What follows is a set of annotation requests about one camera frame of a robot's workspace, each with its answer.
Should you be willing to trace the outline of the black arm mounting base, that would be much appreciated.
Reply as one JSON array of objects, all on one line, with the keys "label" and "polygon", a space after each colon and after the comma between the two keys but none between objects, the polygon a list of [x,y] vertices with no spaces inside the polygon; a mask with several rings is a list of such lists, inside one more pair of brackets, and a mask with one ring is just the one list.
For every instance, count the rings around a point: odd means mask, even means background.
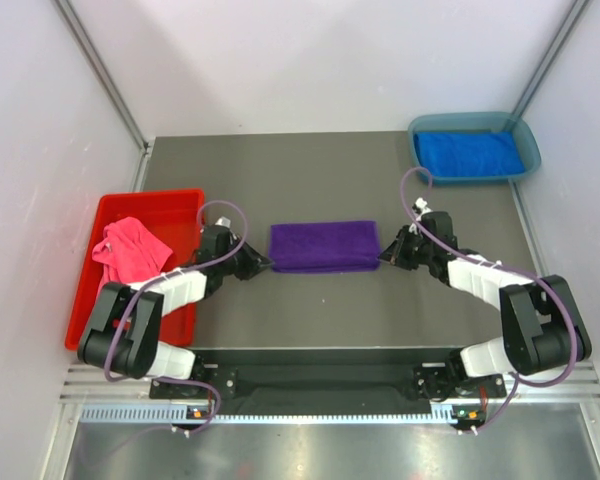
[{"label": "black arm mounting base", "polygon": [[215,387],[224,415],[427,413],[434,401],[506,395],[490,375],[459,381],[444,347],[198,349],[192,377]]}]

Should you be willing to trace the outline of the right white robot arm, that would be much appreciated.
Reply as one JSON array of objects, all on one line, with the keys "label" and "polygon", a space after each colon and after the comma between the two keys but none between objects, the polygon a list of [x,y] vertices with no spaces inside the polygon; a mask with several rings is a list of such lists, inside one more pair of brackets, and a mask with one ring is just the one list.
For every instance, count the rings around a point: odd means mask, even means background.
[{"label": "right white robot arm", "polygon": [[499,312],[500,337],[464,347],[447,361],[446,380],[454,393],[472,394],[486,376],[528,376],[590,357],[591,340],[563,277],[530,279],[456,247],[451,217],[433,211],[403,226],[379,255],[380,261],[403,270],[425,266],[441,283]]}]

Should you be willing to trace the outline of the left aluminium frame post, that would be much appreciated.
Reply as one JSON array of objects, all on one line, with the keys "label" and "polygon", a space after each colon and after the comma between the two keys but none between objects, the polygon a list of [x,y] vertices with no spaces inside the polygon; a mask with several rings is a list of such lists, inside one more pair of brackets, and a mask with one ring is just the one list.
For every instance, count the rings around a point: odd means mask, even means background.
[{"label": "left aluminium frame post", "polygon": [[133,143],[141,153],[145,153],[149,148],[149,141],[145,138],[138,123],[134,119],[127,103],[123,99],[120,90],[109,72],[109,69],[98,52],[95,43],[91,39],[91,36],[75,7],[72,5],[72,2],[67,0],[52,0],[51,3],[68,28],[72,38],[76,42],[98,84],[109,100],[113,110],[121,120]]}]

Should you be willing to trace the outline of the aluminium frame post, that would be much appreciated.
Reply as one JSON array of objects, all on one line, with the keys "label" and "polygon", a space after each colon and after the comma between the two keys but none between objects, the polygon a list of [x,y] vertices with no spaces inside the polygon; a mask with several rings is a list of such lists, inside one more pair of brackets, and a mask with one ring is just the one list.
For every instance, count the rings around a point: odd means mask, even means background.
[{"label": "aluminium frame post", "polygon": [[95,43],[91,39],[91,36],[75,7],[72,5],[72,2],[67,0],[52,0],[51,3],[68,28],[72,38],[76,42],[98,84],[109,100],[113,110],[121,120],[133,143],[141,153],[145,153],[149,148],[149,141],[145,138],[138,123],[134,119],[127,103],[123,99],[120,90],[109,72],[109,69],[98,52]]},{"label": "aluminium frame post", "polygon": [[511,112],[514,117],[524,116],[591,4],[591,0],[573,0],[569,3],[515,103]]}]

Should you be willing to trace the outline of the right aluminium frame post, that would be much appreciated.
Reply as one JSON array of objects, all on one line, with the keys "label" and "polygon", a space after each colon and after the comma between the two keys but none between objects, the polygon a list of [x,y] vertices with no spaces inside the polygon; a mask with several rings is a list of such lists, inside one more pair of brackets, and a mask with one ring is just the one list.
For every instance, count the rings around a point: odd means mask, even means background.
[{"label": "right aluminium frame post", "polygon": [[524,116],[591,4],[591,0],[573,0],[569,3],[515,103],[511,112],[514,117]]}]

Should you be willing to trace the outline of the blue towel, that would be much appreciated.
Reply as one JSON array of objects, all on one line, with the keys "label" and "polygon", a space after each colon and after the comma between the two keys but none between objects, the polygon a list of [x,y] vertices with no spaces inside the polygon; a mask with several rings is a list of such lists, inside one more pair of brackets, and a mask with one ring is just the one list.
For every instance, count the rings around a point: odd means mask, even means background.
[{"label": "blue towel", "polygon": [[513,136],[507,132],[422,132],[414,135],[420,164],[434,177],[509,177],[526,171]]}]

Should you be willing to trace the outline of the pink towel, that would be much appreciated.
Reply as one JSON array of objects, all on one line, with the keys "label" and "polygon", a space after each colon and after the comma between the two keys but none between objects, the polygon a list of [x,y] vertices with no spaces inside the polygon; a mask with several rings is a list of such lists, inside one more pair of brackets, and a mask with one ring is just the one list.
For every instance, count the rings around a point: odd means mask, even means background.
[{"label": "pink towel", "polygon": [[153,235],[138,219],[126,217],[106,225],[103,239],[91,258],[103,268],[99,283],[130,284],[157,276],[173,250]]}]

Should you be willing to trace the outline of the teal translucent plastic tray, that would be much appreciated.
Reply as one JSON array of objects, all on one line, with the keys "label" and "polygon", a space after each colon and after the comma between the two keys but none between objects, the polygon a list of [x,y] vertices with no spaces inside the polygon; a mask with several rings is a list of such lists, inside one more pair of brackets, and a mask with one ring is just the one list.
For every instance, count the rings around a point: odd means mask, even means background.
[{"label": "teal translucent plastic tray", "polygon": [[[526,171],[522,174],[509,177],[476,178],[476,179],[444,179],[434,177],[424,168],[416,155],[414,135],[422,132],[458,132],[479,133],[507,132],[513,136],[518,153],[524,163]],[[536,139],[521,118],[516,118],[506,112],[462,112],[423,115],[414,119],[408,127],[407,142],[417,174],[423,182],[433,182],[435,185],[477,185],[499,184],[510,181],[519,181],[535,173],[541,165],[541,154]]]}]

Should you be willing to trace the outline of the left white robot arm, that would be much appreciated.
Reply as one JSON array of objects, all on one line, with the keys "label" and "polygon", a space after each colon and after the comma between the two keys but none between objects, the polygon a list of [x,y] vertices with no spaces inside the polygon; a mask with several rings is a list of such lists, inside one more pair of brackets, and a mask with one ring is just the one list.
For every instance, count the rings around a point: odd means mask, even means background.
[{"label": "left white robot arm", "polygon": [[272,265],[223,220],[207,225],[189,263],[144,282],[105,284],[77,357],[119,377],[172,378],[183,395],[196,396],[206,387],[207,374],[195,365],[193,351],[159,339],[163,318],[209,298],[227,277],[247,281]]}]

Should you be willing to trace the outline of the red plastic bin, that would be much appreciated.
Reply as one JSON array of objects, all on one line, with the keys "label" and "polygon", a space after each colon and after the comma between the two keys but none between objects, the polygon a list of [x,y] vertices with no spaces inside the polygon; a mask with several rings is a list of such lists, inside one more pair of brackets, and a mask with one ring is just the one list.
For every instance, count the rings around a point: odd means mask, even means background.
[{"label": "red plastic bin", "polygon": [[204,204],[199,189],[112,194],[101,198],[85,253],[72,312],[65,337],[65,347],[77,349],[96,297],[103,268],[91,258],[92,249],[103,239],[106,225],[126,217],[138,219],[153,235],[173,250],[162,272],[183,265],[199,245],[200,224],[196,221]]}]

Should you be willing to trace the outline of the purple towel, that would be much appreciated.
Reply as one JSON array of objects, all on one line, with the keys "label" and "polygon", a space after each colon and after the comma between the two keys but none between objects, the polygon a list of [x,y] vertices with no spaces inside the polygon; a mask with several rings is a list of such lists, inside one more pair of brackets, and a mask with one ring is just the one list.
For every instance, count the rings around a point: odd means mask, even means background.
[{"label": "purple towel", "polygon": [[272,225],[268,257],[278,273],[374,271],[381,246],[374,221]]}]

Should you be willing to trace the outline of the aluminium front rail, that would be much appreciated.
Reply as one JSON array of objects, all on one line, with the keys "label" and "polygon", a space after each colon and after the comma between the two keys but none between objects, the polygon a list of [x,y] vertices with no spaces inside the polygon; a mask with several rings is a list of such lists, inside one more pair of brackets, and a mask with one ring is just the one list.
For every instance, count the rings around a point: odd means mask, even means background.
[{"label": "aluminium front rail", "polygon": [[[95,367],[71,365],[59,399],[66,403],[133,403],[149,399],[150,380],[109,382]],[[562,383],[535,388],[521,384],[513,403],[600,402],[600,382],[591,362],[584,362]]]}]

